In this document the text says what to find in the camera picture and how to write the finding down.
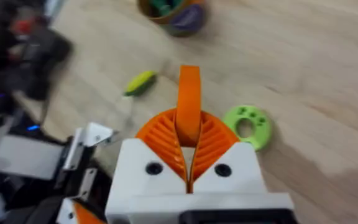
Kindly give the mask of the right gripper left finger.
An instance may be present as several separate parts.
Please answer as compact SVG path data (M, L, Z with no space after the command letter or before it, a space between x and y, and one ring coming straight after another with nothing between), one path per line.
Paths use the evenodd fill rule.
M175 109L123 140L105 208L108 223L178 223L187 194L187 168Z

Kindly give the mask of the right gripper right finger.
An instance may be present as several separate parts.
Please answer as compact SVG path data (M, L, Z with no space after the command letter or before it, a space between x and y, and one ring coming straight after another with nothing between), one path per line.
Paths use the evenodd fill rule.
M241 142L222 121L205 112L191 165L190 192L268 192L253 146Z

